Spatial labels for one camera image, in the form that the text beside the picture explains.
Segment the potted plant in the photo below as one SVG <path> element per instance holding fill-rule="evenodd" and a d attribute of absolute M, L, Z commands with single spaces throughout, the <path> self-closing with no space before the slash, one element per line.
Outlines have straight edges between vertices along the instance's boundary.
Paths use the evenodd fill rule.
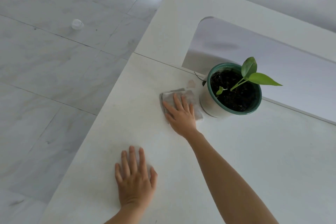
<path fill-rule="evenodd" d="M 204 111 L 213 117 L 250 114 L 260 105 L 260 85 L 282 86 L 257 73 L 254 57 L 249 57 L 242 66 L 221 63 L 210 70 L 199 100 Z"/>

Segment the hand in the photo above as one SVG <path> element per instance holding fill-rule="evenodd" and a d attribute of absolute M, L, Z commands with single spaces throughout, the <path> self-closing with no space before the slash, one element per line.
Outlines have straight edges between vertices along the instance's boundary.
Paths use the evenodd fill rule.
<path fill-rule="evenodd" d="M 185 96 L 182 96 L 182 103 L 176 93 L 173 97 L 177 109 L 165 101 L 162 102 L 170 112 L 170 114 L 165 114 L 166 118 L 176 133 L 188 139 L 194 132 L 197 132 L 193 104 L 189 106 Z"/>
<path fill-rule="evenodd" d="M 118 184 L 121 208 L 132 205 L 132 207 L 144 212 L 153 198 L 158 174 L 151 167 L 149 180 L 145 153 L 142 148 L 139 150 L 139 155 L 140 165 L 138 168 L 134 147 L 129 147 L 129 165 L 127 162 L 127 151 L 122 151 L 121 163 L 124 177 L 120 173 L 120 165 L 116 163 L 115 179 Z"/>

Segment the bright green leaf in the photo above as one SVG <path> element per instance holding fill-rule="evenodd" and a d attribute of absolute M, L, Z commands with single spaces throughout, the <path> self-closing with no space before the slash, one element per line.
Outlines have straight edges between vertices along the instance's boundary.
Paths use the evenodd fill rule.
<path fill-rule="evenodd" d="M 255 61 L 254 57 L 249 57 L 241 66 L 241 75 L 244 77 L 244 79 L 247 79 L 255 72 L 257 72 L 257 62 Z"/>
<path fill-rule="evenodd" d="M 250 82 L 261 85 L 273 85 L 273 86 L 282 86 L 281 84 L 275 82 L 272 78 L 268 77 L 266 74 L 262 73 L 253 73 L 248 78 Z"/>
<path fill-rule="evenodd" d="M 222 86 L 219 86 L 219 90 L 216 92 L 216 95 L 222 94 L 223 90 L 227 90 L 227 89 L 223 88 Z"/>

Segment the plant stem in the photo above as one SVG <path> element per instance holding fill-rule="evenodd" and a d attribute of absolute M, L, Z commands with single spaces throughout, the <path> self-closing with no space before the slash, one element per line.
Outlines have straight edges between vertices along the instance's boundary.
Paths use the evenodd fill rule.
<path fill-rule="evenodd" d="M 247 80 L 246 80 L 246 81 L 243 81 L 243 82 L 241 82 L 241 83 L 239 83 L 239 82 L 237 82 L 237 84 L 236 84 L 235 86 L 233 86 L 233 87 L 230 89 L 230 91 L 232 91 L 233 89 L 237 88 L 239 85 L 242 85 L 244 82 L 247 82 Z"/>

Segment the cleaning cloth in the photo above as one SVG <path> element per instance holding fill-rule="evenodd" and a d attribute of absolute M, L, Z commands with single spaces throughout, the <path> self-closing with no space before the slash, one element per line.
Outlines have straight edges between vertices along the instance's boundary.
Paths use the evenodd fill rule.
<path fill-rule="evenodd" d="M 163 92 L 160 94 L 159 96 L 160 104 L 161 104 L 162 111 L 164 113 L 169 113 L 169 111 L 163 106 L 162 101 L 166 101 L 168 104 L 176 108 L 174 98 L 173 98 L 174 93 L 177 94 L 177 97 L 179 98 L 181 103 L 182 103 L 181 96 L 184 95 L 187 100 L 187 103 L 189 105 L 191 103 L 193 104 L 194 112 L 195 112 L 195 120 L 203 120 L 203 115 L 201 113 L 201 107 L 199 105 L 199 100 L 195 99 L 195 95 L 191 90 L 185 90 L 184 88 L 181 88 L 178 90 L 171 90 L 171 91 Z"/>

